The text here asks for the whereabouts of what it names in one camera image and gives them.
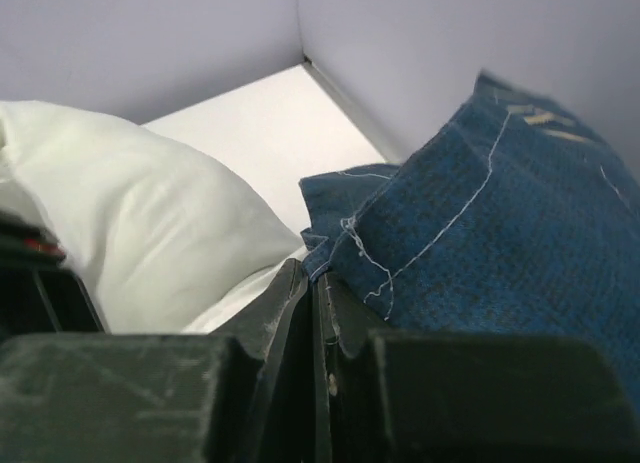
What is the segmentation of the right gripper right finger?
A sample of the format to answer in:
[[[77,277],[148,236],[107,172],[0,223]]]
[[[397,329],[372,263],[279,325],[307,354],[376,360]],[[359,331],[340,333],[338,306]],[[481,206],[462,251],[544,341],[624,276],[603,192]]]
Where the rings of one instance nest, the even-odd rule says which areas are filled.
[[[313,284],[317,462],[393,462],[390,327],[341,278]]]

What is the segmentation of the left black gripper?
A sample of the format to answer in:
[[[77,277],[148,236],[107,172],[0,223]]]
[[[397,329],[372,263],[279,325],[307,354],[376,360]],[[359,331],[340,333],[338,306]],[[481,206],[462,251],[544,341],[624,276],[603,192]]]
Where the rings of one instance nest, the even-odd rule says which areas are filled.
[[[1,212],[1,339],[104,326],[66,254],[43,227]]]

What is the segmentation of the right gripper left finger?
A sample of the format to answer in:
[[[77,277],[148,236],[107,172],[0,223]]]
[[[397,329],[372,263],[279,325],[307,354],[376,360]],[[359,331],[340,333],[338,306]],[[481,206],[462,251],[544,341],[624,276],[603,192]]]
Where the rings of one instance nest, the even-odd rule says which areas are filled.
[[[288,259],[257,298],[214,331],[229,345],[212,462],[303,462],[311,438],[309,281]]]

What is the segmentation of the white pillow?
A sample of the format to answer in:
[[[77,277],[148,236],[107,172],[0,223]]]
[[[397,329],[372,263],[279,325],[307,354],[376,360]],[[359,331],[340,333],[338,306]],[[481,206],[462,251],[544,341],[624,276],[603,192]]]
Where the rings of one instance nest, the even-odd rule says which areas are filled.
[[[1,105],[1,206],[43,227],[114,333],[228,319],[301,239],[218,160],[127,120]]]

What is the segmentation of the dark blue embroidered pillowcase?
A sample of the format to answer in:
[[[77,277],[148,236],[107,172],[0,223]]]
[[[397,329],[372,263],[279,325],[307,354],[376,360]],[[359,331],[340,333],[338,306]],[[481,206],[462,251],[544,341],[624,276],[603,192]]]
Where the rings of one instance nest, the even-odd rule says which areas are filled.
[[[402,165],[299,183],[311,279],[407,329],[585,339],[639,398],[639,185],[552,99],[487,73]]]

